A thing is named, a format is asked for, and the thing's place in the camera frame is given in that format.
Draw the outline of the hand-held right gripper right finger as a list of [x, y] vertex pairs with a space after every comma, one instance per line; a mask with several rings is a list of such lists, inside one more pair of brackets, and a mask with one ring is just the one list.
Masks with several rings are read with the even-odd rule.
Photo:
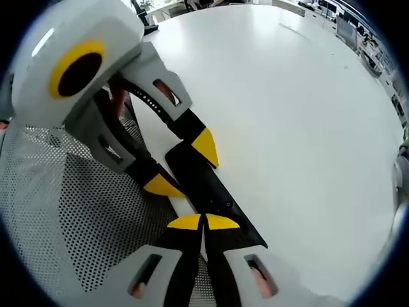
[[301, 282], [295, 268], [223, 216], [205, 214], [208, 274], [217, 306], [344, 306]]

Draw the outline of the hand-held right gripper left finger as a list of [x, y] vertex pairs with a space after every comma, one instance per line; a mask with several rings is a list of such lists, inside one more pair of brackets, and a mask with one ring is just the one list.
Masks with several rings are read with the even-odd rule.
[[143, 245], [108, 274], [109, 306], [188, 306], [201, 249], [202, 214], [170, 222], [153, 245]]

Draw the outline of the person's left hand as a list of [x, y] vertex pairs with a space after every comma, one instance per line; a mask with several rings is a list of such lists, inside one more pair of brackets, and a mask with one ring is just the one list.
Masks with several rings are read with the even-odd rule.
[[123, 113], [125, 101], [128, 98], [128, 92], [125, 91], [121, 86], [118, 86], [114, 83], [110, 83], [109, 88], [112, 95], [112, 107], [115, 110], [116, 116], [119, 117]]

